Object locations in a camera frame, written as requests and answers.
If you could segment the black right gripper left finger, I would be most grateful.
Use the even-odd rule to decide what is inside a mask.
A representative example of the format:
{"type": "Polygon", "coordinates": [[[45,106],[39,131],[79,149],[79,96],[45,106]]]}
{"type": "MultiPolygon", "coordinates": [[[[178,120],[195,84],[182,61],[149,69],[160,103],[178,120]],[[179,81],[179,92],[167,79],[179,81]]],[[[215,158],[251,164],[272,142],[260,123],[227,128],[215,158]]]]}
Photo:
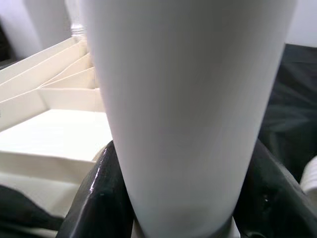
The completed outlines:
{"type": "Polygon", "coordinates": [[[111,141],[82,181],[58,238],[129,238],[134,212],[111,141]]]}

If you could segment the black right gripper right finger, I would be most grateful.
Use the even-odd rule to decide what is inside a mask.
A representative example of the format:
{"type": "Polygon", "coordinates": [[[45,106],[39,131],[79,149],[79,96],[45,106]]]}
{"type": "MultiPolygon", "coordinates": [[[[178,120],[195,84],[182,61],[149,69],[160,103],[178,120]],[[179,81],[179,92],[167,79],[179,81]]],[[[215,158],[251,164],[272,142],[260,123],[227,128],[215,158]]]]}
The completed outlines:
{"type": "Polygon", "coordinates": [[[317,210],[299,184],[258,140],[234,220],[243,238],[315,238],[317,210]]]}

